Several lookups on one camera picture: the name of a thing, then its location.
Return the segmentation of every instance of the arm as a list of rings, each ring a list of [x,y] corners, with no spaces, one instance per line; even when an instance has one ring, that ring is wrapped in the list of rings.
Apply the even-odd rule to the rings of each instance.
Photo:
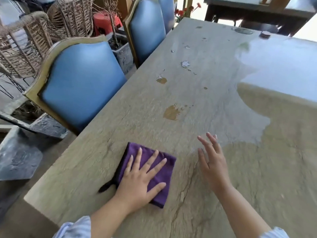
[[[210,142],[198,136],[204,145],[209,160],[202,149],[198,149],[201,171],[219,199],[237,238],[258,238],[272,229],[252,208],[247,200],[231,184],[226,159],[217,136],[207,133]]]
[[[141,169],[142,149],[139,149],[132,168],[133,157],[130,157],[116,194],[91,216],[91,238],[111,238],[128,214],[148,204],[166,186],[159,183],[147,192],[150,180],[166,163],[164,159],[149,171],[158,153],[155,151]]]

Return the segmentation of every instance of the purple cloth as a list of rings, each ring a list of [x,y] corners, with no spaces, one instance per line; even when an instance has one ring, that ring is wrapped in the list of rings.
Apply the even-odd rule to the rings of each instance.
[[[99,192],[104,192],[105,190],[107,190],[112,184],[115,184],[116,187],[118,188],[124,171],[126,169],[126,166],[128,164],[129,158],[131,155],[133,155],[133,163],[134,160],[137,156],[138,150],[139,148],[142,148],[142,156],[141,156],[141,162],[140,162],[140,168],[147,162],[147,160],[154,154],[155,150],[152,150],[150,148],[144,147],[140,144],[136,144],[136,143],[131,143],[129,142],[125,152],[123,154],[123,157],[119,163],[119,166],[116,170],[116,172],[114,173],[114,177],[112,178],[112,180],[110,180],[109,182],[107,182],[106,184],[104,184],[100,189]],[[153,179],[150,180],[148,186],[147,186],[147,190],[151,190],[154,186],[156,186],[157,184],[161,183],[161,182],[165,182],[166,186],[165,188],[160,191],[157,196],[154,197],[154,199],[150,202],[151,204],[154,204],[160,208],[164,207],[164,204],[166,202],[167,196],[168,196],[168,191],[170,189],[170,182],[171,182],[171,176],[172,176],[172,172],[173,172],[173,168],[176,162],[176,158],[170,154],[164,153],[164,152],[159,152],[158,156],[156,158],[156,160],[154,161],[154,163],[151,165],[150,169],[152,169],[153,167],[155,167],[158,163],[160,163],[164,158],[167,159],[166,164],[163,166],[163,168],[156,174],[156,176],[154,176]]]

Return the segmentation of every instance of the blue upholstered chair back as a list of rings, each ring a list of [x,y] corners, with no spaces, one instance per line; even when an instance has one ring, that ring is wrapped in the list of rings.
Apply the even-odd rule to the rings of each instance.
[[[129,29],[141,65],[166,37],[160,4],[155,0],[141,0]]]
[[[166,34],[172,30],[175,24],[175,7],[174,7],[174,0],[158,0],[162,14],[164,19],[165,25],[165,32]]]
[[[81,43],[56,57],[40,96],[81,132],[125,82],[107,42]]]

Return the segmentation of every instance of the sleeve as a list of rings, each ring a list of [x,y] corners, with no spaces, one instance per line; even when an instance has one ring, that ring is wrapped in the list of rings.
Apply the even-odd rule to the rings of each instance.
[[[260,238],[289,238],[289,236],[283,229],[275,227],[273,230],[261,235]]]
[[[83,216],[75,223],[64,223],[53,238],[91,238],[90,217]]]

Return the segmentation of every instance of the finger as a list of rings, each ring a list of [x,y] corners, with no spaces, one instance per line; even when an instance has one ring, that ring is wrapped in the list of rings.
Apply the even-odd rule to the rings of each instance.
[[[145,173],[148,172],[154,160],[158,156],[158,154],[159,154],[159,151],[156,150],[154,154],[151,156],[151,158],[148,159],[148,161],[143,165],[143,167],[140,170]]]
[[[151,169],[147,176],[149,180],[153,179],[153,177],[161,170],[161,168],[166,164],[166,158],[164,158],[160,163],[158,163],[153,169]]]
[[[128,164],[126,165],[126,169],[124,171],[125,176],[127,176],[131,171],[132,162],[133,162],[133,156],[131,155],[129,158]]]
[[[199,163],[203,169],[209,169],[204,151],[201,148],[198,149],[198,159],[199,159]]]
[[[214,148],[213,148],[211,143],[209,143],[207,140],[205,140],[204,138],[202,138],[200,136],[198,136],[197,138],[204,145],[209,159],[216,155],[216,151],[214,150]]]
[[[157,196],[157,194],[164,189],[166,186],[166,183],[159,183],[156,186],[154,186],[149,192],[147,192],[146,196],[147,196],[147,200],[148,202],[150,202],[151,200],[153,200],[153,198],[155,196]]]
[[[142,148],[140,147],[138,150],[138,154],[134,160],[132,171],[138,171],[140,169],[141,156],[142,156]]]
[[[208,137],[208,139],[212,143],[212,146],[214,147],[214,150],[216,151],[216,153],[217,154],[222,153],[221,146],[220,146],[220,144],[217,141],[217,135],[211,135],[209,132],[207,132],[206,136]]]

